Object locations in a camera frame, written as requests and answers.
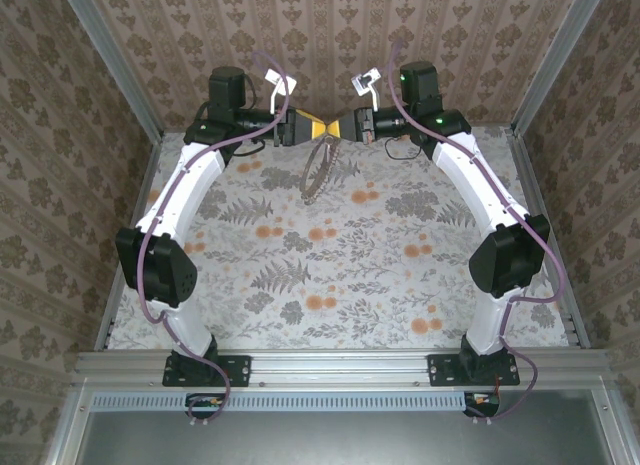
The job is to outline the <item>aluminium table side rail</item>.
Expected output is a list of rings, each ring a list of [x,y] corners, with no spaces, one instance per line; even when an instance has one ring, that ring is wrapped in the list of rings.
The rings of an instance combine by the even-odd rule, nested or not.
[[[548,216],[543,195],[529,159],[523,138],[510,127],[506,127],[504,131],[507,136],[509,148],[529,211],[534,215],[544,214],[545,216]],[[550,231],[548,245],[554,256],[558,259],[560,265],[563,267],[564,262],[553,230]],[[567,340],[571,346],[589,349],[591,347],[591,343],[587,335],[584,321],[580,314],[575,294],[565,268],[563,267],[562,270],[564,273],[565,287],[562,296],[556,301],[556,303],[560,310]]]
[[[145,168],[145,173],[140,184],[139,192],[137,194],[137,200],[133,210],[132,218],[130,220],[130,227],[133,227],[145,213],[149,192],[152,187],[152,182],[161,153],[162,138],[163,136],[160,136],[160,139],[152,144],[149,159]],[[108,346],[109,338],[111,336],[111,330],[115,322],[117,310],[125,285],[126,280],[122,272],[122,267],[118,266],[114,275],[103,317],[93,347],[93,350],[96,352],[101,352]]]

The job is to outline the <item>black connector box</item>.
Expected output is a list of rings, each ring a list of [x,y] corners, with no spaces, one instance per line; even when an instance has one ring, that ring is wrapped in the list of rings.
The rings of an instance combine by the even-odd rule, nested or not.
[[[500,396],[497,392],[465,392],[465,409],[463,413],[471,418],[491,418],[494,417],[500,407]]]
[[[185,398],[185,413],[192,421],[210,421],[225,403],[224,393],[193,393]]]

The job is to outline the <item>steel band with key rings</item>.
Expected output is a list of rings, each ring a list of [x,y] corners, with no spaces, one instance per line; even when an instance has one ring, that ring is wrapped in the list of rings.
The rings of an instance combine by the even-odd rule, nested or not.
[[[309,180],[309,173],[311,172],[314,160],[319,153],[322,153],[322,159],[316,171],[315,178],[313,179],[311,184],[308,185],[307,182]],[[299,189],[301,192],[301,199],[305,205],[311,205],[316,200],[317,195],[321,192],[329,177],[336,157],[336,138],[334,136],[326,134],[312,149],[303,169]]]

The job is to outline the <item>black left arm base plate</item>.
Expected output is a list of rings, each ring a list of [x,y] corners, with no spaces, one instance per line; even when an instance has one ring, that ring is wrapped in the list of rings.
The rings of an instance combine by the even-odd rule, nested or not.
[[[249,355],[219,355],[218,367],[232,387],[247,387],[251,376]],[[224,387],[224,378],[209,365],[175,351],[166,359],[162,384],[165,387]]]

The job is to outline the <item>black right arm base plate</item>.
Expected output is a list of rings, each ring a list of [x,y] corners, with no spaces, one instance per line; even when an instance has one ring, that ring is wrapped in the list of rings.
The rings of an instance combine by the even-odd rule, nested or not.
[[[430,385],[445,386],[515,386],[520,384],[515,357],[495,353],[475,357],[463,352],[434,354],[427,357]]]

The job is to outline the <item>aluminium front rail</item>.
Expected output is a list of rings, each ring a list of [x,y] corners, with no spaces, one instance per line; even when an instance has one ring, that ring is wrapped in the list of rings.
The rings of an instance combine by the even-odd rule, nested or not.
[[[453,349],[238,350],[251,357],[248,390],[425,390],[432,355]],[[578,347],[529,348],[522,354],[538,368],[538,390],[592,389],[614,381],[606,353]],[[167,350],[82,353],[72,374],[75,387],[94,390],[160,390]]]

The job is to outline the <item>grey metal sheet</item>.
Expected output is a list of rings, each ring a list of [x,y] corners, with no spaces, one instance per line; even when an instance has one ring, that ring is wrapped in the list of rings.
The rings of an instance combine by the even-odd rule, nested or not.
[[[530,413],[475,424],[458,413],[98,413],[78,465],[613,465],[588,418]]]

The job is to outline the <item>aluminium frame post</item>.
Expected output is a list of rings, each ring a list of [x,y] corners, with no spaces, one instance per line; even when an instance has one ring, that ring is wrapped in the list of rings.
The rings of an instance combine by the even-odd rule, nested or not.
[[[511,122],[515,135],[531,125],[601,0],[573,0]]]
[[[146,95],[142,82],[129,65],[124,48],[116,41],[95,0],[67,0],[96,51],[113,76],[140,126],[153,144],[161,142],[164,126]]]

